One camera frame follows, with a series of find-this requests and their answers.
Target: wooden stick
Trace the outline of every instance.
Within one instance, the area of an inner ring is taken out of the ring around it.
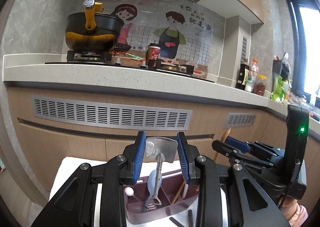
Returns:
[[[228,137],[228,135],[229,135],[230,131],[231,131],[231,128],[227,128],[227,129],[226,129],[226,131],[224,131],[224,134],[222,135],[222,137],[221,137],[221,139],[220,139],[220,142],[222,142],[222,143],[224,143],[224,142],[225,142],[225,140],[227,139],[227,137]],[[218,152],[216,152],[216,154],[214,155],[214,159],[213,159],[213,161],[216,161],[216,160],[217,160],[218,155],[219,155],[219,153],[218,153]]]
[[[180,195],[180,193],[181,193],[181,191],[182,191],[182,189],[183,189],[183,187],[184,187],[185,184],[186,184],[186,182],[183,180],[183,182],[182,182],[182,184],[181,184],[181,186],[180,186],[180,188],[179,188],[176,196],[173,198],[171,204],[175,204],[175,202],[177,201],[178,196]]]

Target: metal vent grille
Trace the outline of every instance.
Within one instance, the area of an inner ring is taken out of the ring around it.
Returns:
[[[129,106],[32,96],[34,116],[105,128],[187,130],[192,110]]]
[[[225,128],[250,127],[253,125],[255,118],[255,114],[228,113]]]
[[[242,37],[241,63],[244,62],[244,59],[247,56],[247,43],[248,43],[248,39],[243,36]]]

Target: window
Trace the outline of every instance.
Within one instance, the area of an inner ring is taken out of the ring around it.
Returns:
[[[287,0],[294,35],[292,91],[305,95],[319,93],[320,12],[314,0]]]

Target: yellow lid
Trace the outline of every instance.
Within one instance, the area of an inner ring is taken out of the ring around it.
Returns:
[[[257,78],[262,79],[262,80],[266,80],[267,77],[261,74],[258,74]]]

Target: black apron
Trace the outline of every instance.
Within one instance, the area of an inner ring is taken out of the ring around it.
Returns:
[[[159,38],[159,45],[161,47],[159,55],[160,55],[160,57],[174,59],[177,55],[177,50],[179,47],[180,33],[178,31],[178,37],[172,37],[172,36],[167,35],[168,29],[169,29],[169,27],[164,30],[164,32],[161,34],[161,36]],[[169,45],[165,45],[166,43],[168,44],[171,42],[173,42],[175,45],[170,46],[170,47],[168,47]]]

